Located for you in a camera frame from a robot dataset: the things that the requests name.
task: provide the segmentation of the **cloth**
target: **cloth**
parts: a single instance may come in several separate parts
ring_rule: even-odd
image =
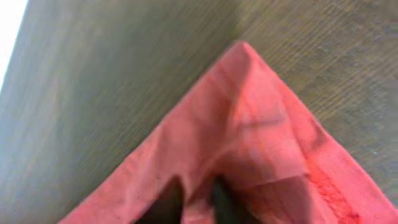
[[[241,41],[60,223],[134,222],[173,177],[182,222],[214,223],[205,199],[216,175],[265,223],[398,223],[367,173]]]

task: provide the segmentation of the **red towel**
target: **red towel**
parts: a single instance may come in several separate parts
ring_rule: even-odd
[[[367,173],[244,42],[60,223],[133,222],[174,176],[185,192],[182,222],[214,223],[204,198],[215,174],[263,222],[398,223]]]

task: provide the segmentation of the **folded cloth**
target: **folded cloth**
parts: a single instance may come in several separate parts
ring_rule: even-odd
[[[265,223],[398,223],[367,173],[245,42],[60,223],[134,223],[174,177],[182,222],[214,223],[206,198],[217,175]]]

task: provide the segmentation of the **red cloth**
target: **red cloth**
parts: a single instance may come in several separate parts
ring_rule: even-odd
[[[173,176],[185,191],[182,221],[214,223],[204,198],[215,174],[264,222],[398,223],[372,179],[244,42],[60,223],[129,223]]]

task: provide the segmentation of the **wooden surface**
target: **wooden surface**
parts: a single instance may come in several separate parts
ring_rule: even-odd
[[[398,47],[377,2],[31,0],[0,96],[0,223],[61,219],[236,39],[397,203],[382,132]]]

